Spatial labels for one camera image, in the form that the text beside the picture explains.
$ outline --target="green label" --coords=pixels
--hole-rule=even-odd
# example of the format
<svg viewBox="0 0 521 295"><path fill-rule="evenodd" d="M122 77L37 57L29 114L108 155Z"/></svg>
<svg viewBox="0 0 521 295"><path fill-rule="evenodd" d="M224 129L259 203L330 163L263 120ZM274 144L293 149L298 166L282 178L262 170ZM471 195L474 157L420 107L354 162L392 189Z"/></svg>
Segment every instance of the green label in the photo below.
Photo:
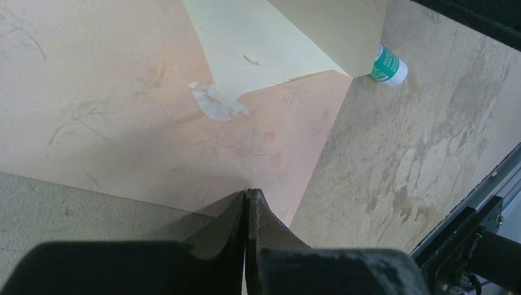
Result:
<svg viewBox="0 0 521 295"><path fill-rule="evenodd" d="M370 76L379 82L387 81L396 74L399 66L400 59L387 48L380 45L380 50Z"/></svg>

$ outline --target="wooden board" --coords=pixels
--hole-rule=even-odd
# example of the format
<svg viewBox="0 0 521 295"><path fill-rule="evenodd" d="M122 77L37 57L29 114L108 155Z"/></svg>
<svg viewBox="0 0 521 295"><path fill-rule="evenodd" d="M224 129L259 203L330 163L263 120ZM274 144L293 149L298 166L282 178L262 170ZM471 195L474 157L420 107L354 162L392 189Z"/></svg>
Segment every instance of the wooden board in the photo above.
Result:
<svg viewBox="0 0 521 295"><path fill-rule="evenodd" d="M408 0L382 44L396 88L353 81L292 230L313 246L410 251L521 141L521 54Z"/></svg>

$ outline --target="black plastic part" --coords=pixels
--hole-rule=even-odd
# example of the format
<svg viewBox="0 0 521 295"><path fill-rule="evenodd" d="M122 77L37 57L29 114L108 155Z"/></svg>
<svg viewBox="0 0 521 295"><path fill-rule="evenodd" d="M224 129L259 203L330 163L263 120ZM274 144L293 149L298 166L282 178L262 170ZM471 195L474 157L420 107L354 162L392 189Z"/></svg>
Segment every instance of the black plastic part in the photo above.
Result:
<svg viewBox="0 0 521 295"><path fill-rule="evenodd" d="M428 294L414 261L396 250L313 250L250 192L248 294Z"/></svg>
<svg viewBox="0 0 521 295"><path fill-rule="evenodd" d="M519 0L413 0L458 23L521 50Z"/></svg>
<svg viewBox="0 0 521 295"><path fill-rule="evenodd" d="M479 212L466 207L415 257L432 294L448 294L458 286L480 233L497 232L502 206L503 198L494 196Z"/></svg>
<svg viewBox="0 0 521 295"><path fill-rule="evenodd" d="M521 293L521 244L485 232L476 242L468 270L513 293Z"/></svg>
<svg viewBox="0 0 521 295"><path fill-rule="evenodd" d="M1 295L241 294L245 193L185 242L56 242L19 263Z"/></svg>
<svg viewBox="0 0 521 295"><path fill-rule="evenodd" d="M239 295L245 253L248 294L427 294L405 253L313 250L271 212L261 190L232 197L183 242L38 246L0 294Z"/></svg>
<svg viewBox="0 0 521 295"><path fill-rule="evenodd" d="M474 290L476 291L476 295L481 295L483 289L481 288L481 282L477 278L477 275L470 275L469 281L474 286Z"/></svg>

